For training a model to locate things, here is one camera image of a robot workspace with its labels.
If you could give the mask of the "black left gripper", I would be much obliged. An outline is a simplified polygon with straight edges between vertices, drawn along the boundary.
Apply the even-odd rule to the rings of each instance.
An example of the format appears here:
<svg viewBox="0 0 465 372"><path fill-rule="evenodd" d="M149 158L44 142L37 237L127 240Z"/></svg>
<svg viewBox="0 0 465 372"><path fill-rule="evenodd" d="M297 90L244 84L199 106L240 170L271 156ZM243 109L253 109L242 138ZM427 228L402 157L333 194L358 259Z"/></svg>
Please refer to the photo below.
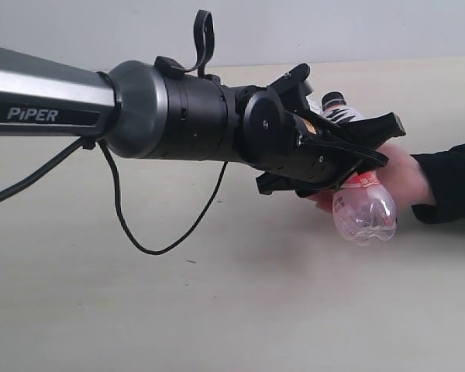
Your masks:
<svg viewBox="0 0 465 372"><path fill-rule="evenodd" d="M326 115L312 110L295 113L293 153L280 165L257 177L262 195L294 191L301 198L335 190L363 165L363 147L376 150L388 140L406 135L400 118L390 112L360 118L355 113Z"/></svg>

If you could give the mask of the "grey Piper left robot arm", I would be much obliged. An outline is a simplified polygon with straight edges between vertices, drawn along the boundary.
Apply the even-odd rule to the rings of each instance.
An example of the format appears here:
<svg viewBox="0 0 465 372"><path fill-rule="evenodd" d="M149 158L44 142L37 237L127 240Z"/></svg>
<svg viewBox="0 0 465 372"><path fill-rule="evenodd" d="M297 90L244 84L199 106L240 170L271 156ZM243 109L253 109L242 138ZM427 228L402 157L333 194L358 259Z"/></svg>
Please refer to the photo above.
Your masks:
<svg viewBox="0 0 465 372"><path fill-rule="evenodd" d="M383 167L379 148L405 134L394 113L351 122L308 105L307 64L266 86L161 63L108 72L0 47L0 136L73 136L127 159L218 161L260 172L258 191L312 194Z"/></svg>

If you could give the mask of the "person's open hand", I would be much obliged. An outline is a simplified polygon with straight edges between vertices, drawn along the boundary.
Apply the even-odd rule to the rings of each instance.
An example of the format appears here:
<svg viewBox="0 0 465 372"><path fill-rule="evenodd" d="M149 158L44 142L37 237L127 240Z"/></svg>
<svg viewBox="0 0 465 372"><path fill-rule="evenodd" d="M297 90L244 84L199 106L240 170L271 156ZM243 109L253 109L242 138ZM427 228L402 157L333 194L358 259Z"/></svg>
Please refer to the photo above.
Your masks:
<svg viewBox="0 0 465 372"><path fill-rule="evenodd" d="M377 169L377 179L387 189L399 212L416 205L436 205L425 172L411 154L391 143L385 143L379 151L388 162Z"/></svg>

